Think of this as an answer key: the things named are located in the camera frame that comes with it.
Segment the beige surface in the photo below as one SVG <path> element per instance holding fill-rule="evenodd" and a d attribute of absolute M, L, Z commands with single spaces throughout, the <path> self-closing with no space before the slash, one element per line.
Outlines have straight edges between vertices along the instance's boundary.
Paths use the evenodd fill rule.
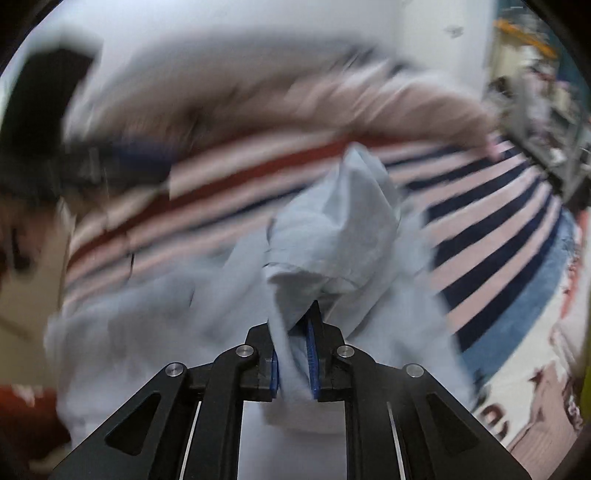
<path fill-rule="evenodd" d="M 0 385 L 51 385 L 43 352 L 48 316 L 56 311 L 67 234 L 56 233 L 32 278 L 11 278 L 0 291 Z"/>

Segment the shelf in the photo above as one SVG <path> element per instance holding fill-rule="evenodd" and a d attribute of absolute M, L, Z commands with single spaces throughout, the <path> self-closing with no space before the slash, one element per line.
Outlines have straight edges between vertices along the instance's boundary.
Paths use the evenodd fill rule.
<path fill-rule="evenodd" d="M 536 47 L 544 57 L 548 57 L 551 60 L 556 60 L 558 58 L 558 54 L 552 47 L 542 42 L 534 35 L 524 32 L 520 27 L 509 23 L 504 18 L 496 20 L 495 27 L 506 34 L 519 39 L 525 44 Z"/>

